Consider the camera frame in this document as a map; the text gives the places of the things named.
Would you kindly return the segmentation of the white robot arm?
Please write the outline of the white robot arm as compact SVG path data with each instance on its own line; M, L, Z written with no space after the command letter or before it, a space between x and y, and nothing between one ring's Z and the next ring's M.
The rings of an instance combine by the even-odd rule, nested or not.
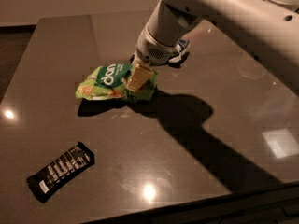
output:
M132 64L166 63L179 40L202 20L299 91L299 14L263 0L160 0L137 40Z

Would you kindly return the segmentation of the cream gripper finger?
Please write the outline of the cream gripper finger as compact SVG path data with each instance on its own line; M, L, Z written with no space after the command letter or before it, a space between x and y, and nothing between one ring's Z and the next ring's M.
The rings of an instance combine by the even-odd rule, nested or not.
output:
M122 78L122 82L125 85L127 85L129 83L129 80L131 79L131 77L135 71L136 65L137 65L136 58L131 58L130 63L127 64L127 71L126 71L124 77Z
M153 70L151 68L137 64L129 83L126 85L126 89L133 92L138 91L152 75Z

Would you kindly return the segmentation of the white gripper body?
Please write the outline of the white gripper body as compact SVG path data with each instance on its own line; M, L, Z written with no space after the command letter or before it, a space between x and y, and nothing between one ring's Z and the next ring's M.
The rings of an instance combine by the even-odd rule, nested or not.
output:
M180 60L178 46L166 46L152 37L149 30L144 28L137 39L134 53L134 64L163 65Z

